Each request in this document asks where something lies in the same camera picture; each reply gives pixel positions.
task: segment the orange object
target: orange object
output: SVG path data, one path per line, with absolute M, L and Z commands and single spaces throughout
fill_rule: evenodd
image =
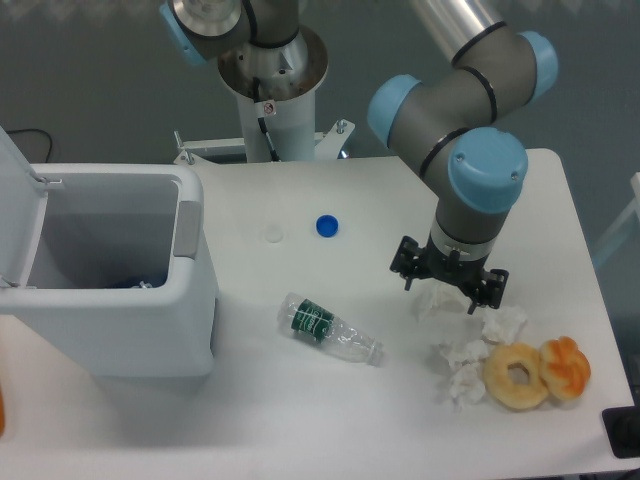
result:
M 587 386 L 591 367 L 572 338 L 560 337 L 540 347 L 540 376 L 553 396 L 573 400 Z

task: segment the plastic bottle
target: plastic bottle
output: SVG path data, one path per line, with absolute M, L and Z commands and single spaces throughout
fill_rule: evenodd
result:
M 382 343 L 296 293 L 289 293 L 282 302 L 278 323 L 283 331 L 304 336 L 335 357 L 369 365 L 380 363 Z

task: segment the crumpled tissue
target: crumpled tissue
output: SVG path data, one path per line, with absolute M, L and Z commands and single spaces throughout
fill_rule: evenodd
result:
M 486 387 L 481 378 L 481 369 L 480 363 L 467 363 L 451 377 L 449 395 L 459 410 L 465 405 L 479 403 L 484 397 Z
M 468 308 L 469 299 L 460 289 L 448 283 L 428 279 L 418 300 L 418 320 L 426 320 L 438 310 L 466 312 Z
M 469 343 L 450 343 L 440 345 L 442 355 L 449 367 L 454 372 L 460 370 L 465 364 L 477 363 L 489 357 L 489 346 L 481 339 Z
M 527 321 L 527 314 L 520 307 L 486 308 L 483 314 L 482 336 L 491 343 L 512 344 Z

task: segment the trash bin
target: trash bin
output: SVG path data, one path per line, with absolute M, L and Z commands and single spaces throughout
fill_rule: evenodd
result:
M 218 285 L 197 175 L 176 165 L 30 165 L 0 129 L 0 313 L 95 375 L 213 365 Z

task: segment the donut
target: donut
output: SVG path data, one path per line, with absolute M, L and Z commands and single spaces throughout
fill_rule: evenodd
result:
M 572 338 L 560 337 L 540 347 L 540 376 L 554 397 L 573 400 L 584 392 L 591 367 Z
M 522 367 L 529 383 L 515 383 L 510 367 Z M 489 393 L 509 408 L 526 410 L 540 405 L 549 395 L 540 379 L 540 354 L 526 343 L 498 345 L 484 365 L 483 379 Z

